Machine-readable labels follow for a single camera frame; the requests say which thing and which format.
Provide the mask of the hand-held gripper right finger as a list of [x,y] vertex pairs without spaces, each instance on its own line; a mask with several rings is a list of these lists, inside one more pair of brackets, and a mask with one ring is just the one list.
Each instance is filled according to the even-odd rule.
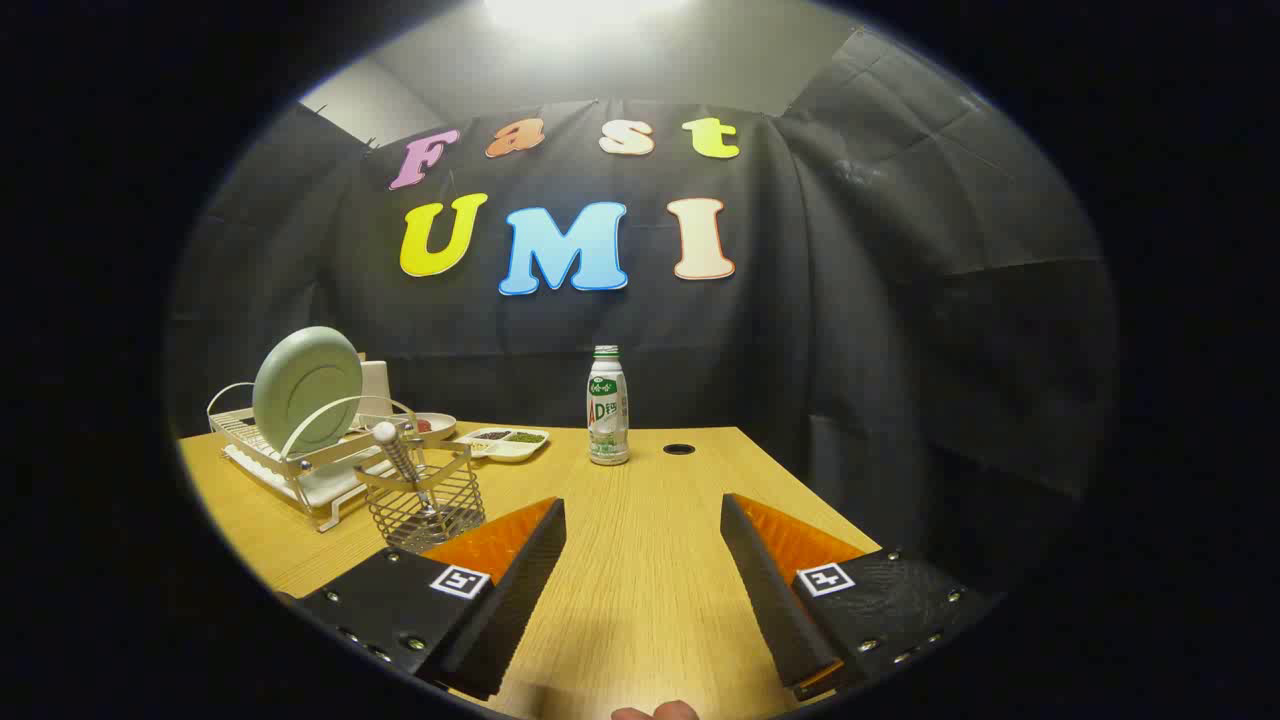
[[974,626],[993,601],[906,550],[860,550],[742,495],[719,533],[782,685],[796,700],[864,691]]

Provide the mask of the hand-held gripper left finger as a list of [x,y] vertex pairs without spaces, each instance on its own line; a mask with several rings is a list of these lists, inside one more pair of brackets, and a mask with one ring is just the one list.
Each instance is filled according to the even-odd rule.
[[566,539],[564,501],[548,497],[421,552],[380,550],[294,607],[381,664],[488,700]]

